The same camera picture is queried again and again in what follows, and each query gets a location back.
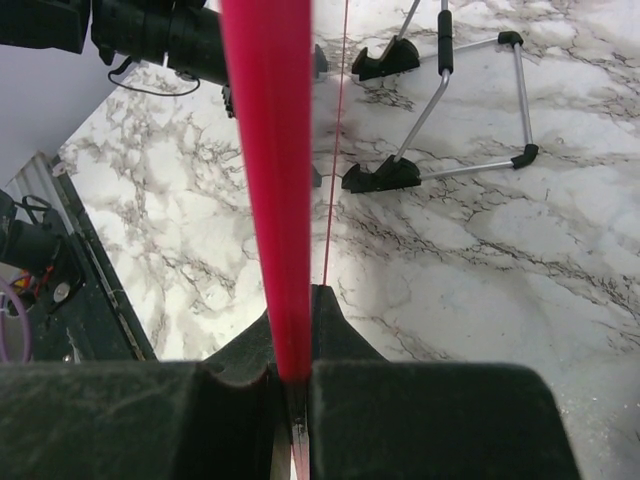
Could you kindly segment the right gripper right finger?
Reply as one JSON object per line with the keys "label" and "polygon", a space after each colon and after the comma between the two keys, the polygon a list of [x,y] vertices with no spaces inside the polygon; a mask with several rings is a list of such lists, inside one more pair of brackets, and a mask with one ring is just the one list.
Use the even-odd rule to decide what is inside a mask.
{"label": "right gripper right finger", "polygon": [[312,289],[315,479],[576,479],[554,396],[508,363],[386,360]]}

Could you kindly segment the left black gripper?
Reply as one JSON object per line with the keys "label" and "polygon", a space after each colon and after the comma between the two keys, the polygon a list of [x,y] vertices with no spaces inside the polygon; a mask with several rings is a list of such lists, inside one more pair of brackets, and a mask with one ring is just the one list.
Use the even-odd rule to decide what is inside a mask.
{"label": "left black gripper", "polygon": [[220,15],[203,1],[3,1],[1,43],[80,54],[86,37],[106,65],[126,59],[110,81],[132,63],[166,65],[186,80],[222,87],[227,115],[235,116]]}

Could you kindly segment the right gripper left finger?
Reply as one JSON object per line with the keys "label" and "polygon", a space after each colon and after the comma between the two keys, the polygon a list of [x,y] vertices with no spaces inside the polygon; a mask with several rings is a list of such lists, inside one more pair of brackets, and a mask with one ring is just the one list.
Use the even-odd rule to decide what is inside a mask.
{"label": "right gripper left finger", "polygon": [[203,362],[1,370],[5,479],[266,479],[271,334],[260,318]]}

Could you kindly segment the pink framed whiteboard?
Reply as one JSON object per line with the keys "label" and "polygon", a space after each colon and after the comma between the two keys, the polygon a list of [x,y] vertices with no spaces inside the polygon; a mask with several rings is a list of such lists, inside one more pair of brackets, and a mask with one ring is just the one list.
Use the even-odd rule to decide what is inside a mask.
{"label": "pink framed whiteboard", "polygon": [[311,200],[316,59],[310,1],[224,1],[222,33],[292,458],[311,476]]}

